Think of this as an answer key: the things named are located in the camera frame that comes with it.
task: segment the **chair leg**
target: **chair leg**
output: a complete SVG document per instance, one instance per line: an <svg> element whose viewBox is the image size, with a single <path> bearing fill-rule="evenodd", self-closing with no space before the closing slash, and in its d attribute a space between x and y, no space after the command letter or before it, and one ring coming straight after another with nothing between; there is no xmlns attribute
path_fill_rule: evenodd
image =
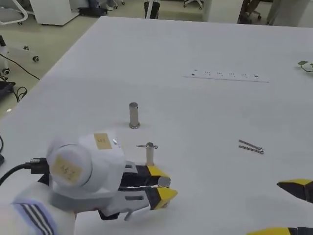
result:
<svg viewBox="0 0 313 235"><path fill-rule="evenodd" d="M188 0L188 1L185 2L185 5L187 5L187 4L189 4L189 3L193 2L193 1L194 0Z"/></svg>
<svg viewBox="0 0 313 235"><path fill-rule="evenodd" d="M202 9L202 7L203 7L203 3L200 1L200 0L197 0L197 2L199 3L199 5L200 5L200 9Z"/></svg>

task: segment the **handwritten label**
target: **handwritten label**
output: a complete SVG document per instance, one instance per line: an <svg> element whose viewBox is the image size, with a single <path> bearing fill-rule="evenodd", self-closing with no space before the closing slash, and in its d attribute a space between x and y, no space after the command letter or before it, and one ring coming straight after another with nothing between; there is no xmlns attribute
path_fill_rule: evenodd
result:
<svg viewBox="0 0 313 235"><path fill-rule="evenodd" d="M51 173L60 176L62 179L70 183L77 183L83 169L65 160L61 155L58 155L55 159Z"/></svg>
<svg viewBox="0 0 313 235"><path fill-rule="evenodd" d="M107 133L95 133L94 139L99 150L112 149L111 143Z"/></svg>

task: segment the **metal pin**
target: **metal pin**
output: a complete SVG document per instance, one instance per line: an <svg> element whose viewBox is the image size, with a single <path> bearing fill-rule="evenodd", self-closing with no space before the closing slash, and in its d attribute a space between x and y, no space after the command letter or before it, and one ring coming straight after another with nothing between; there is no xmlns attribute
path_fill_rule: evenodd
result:
<svg viewBox="0 0 313 235"><path fill-rule="evenodd" d="M148 142L146 145L137 145L138 148L146 148L146 165L155 165L153 161L154 150L158 149L157 145L153 145L153 143Z"/></svg>
<svg viewBox="0 0 313 235"><path fill-rule="evenodd" d="M140 126L138 120L138 104L133 102L129 104L129 114L130 114L130 123L129 127L132 129L137 129Z"/></svg>

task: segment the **robotic arm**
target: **robotic arm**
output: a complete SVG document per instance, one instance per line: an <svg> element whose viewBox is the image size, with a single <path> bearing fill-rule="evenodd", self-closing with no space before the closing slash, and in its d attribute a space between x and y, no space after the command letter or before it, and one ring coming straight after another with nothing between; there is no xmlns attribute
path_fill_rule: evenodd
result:
<svg viewBox="0 0 313 235"><path fill-rule="evenodd" d="M125 159L112 131L81 136L76 141L56 138L46 161L32 173L49 173L49 202L64 211L98 210L102 220L127 213L131 220L164 207L177 195L170 178L155 166Z"/></svg>

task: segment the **white table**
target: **white table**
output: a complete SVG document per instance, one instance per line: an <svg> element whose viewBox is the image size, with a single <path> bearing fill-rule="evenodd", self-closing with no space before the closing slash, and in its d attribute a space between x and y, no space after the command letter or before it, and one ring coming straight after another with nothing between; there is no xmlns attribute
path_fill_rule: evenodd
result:
<svg viewBox="0 0 313 235"><path fill-rule="evenodd" d="M77 235L313 227L313 205L276 186L313 178L313 77L296 66L313 59L312 37L306 28L102 17L0 121L0 172L44 157L57 133L115 128L130 160L145 161L136 144L159 146L155 162L179 194L137 223L79 215ZM182 77L195 68L256 72L270 82ZM139 103L138 130L128 127L130 102ZM265 154L239 149L238 139ZM1 199L38 177L15 173Z"/></svg>

